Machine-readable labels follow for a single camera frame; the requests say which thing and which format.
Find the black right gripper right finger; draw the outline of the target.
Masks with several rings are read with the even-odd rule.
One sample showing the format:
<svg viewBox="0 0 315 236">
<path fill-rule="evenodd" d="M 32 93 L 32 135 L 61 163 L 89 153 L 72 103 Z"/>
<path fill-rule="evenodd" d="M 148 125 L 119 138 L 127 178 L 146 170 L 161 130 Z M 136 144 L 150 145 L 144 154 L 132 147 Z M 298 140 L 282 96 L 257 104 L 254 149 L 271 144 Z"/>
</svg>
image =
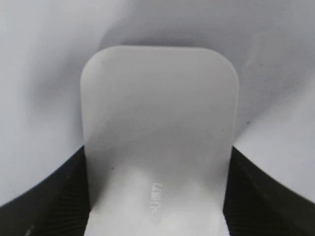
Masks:
<svg viewBox="0 0 315 236">
<path fill-rule="evenodd" d="M 232 149 L 223 214 L 232 236 L 313 236 L 315 205 Z"/>
</svg>

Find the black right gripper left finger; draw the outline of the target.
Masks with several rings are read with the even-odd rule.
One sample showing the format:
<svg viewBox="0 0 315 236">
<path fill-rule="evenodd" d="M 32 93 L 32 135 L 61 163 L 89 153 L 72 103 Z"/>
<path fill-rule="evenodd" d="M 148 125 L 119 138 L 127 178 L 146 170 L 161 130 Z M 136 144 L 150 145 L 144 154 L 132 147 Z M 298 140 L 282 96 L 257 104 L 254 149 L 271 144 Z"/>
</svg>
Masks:
<svg viewBox="0 0 315 236">
<path fill-rule="evenodd" d="M 91 211 L 84 148 L 0 207 L 2 236 L 82 236 Z"/>
</svg>

